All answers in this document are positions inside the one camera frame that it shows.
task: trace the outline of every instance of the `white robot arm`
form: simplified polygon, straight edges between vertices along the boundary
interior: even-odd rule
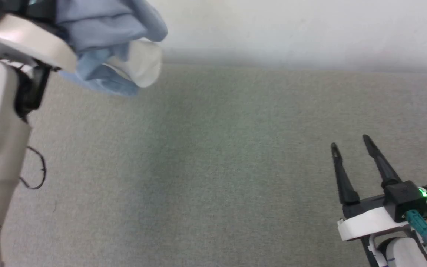
[[[427,185],[403,182],[368,135],[363,140],[375,160],[384,194],[360,199],[342,165],[335,143],[331,145],[339,200],[345,220],[337,222],[343,241],[360,240],[371,267],[427,267]],[[404,232],[380,245],[375,238]]]
[[[32,74],[10,62],[29,66]],[[39,108],[50,72],[75,66],[76,56],[63,40],[0,9],[0,235],[31,132],[27,114]]]

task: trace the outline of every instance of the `black wire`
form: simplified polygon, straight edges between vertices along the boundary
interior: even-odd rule
[[[42,163],[42,169],[41,169],[42,175],[43,175],[42,181],[40,182],[40,184],[38,186],[32,187],[22,177],[19,177],[19,179],[26,186],[27,189],[37,190],[37,189],[41,188],[43,186],[44,182],[46,181],[46,175],[47,175],[46,159],[44,159],[44,156],[39,151],[35,150],[34,148],[28,146],[27,149],[31,150],[32,152],[37,154],[37,156],[40,157],[40,161]]]
[[[416,233],[416,231],[413,230],[413,231],[410,231],[410,235],[411,235],[411,238],[415,240],[416,245],[418,246],[418,248],[420,249],[421,253],[423,254],[423,256],[427,261],[427,252],[424,250],[424,247],[421,244],[420,239],[418,238],[418,234]]]

